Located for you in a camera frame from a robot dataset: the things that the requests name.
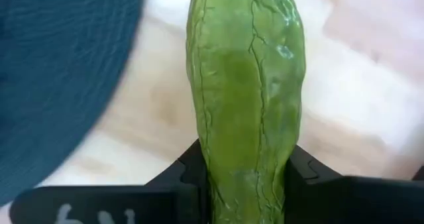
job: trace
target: wooden table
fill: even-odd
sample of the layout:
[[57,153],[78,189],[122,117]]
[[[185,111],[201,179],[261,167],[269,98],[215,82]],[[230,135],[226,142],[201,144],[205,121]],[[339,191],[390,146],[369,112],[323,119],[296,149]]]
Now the wooden table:
[[[342,174],[410,178],[424,160],[424,0],[296,2],[307,47],[299,145]],[[42,185],[144,184],[196,139],[188,5],[148,0],[107,112]]]

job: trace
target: light wood surface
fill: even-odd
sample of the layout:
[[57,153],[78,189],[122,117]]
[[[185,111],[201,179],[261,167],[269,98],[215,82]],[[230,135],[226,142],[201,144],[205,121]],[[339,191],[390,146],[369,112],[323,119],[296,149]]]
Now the light wood surface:
[[[342,174],[409,179],[424,161],[424,0],[296,2],[307,47],[299,145]],[[196,139],[188,5],[148,0],[107,112],[42,185],[144,184]]]

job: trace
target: bitter melon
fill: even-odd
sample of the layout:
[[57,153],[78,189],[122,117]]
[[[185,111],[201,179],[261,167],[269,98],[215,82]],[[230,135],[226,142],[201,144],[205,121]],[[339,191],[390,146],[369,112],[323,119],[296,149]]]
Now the bitter melon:
[[305,75],[294,1],[191,0],[186,51],[212,223],[283,223]]

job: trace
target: blue cloth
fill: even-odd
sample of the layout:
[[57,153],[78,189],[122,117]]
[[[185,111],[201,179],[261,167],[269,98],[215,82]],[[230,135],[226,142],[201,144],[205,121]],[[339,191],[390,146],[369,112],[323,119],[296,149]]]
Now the blue cloth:
[[0,205],[61,165],[105,110],[141,5],[0,0]]

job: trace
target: teal fabric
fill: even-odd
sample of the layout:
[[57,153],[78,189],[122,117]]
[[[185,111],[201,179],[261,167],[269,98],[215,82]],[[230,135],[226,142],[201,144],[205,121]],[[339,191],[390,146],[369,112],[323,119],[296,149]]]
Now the teal fabric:
[[105,110],[141,5],[0,0],[0,205],[61,165]]

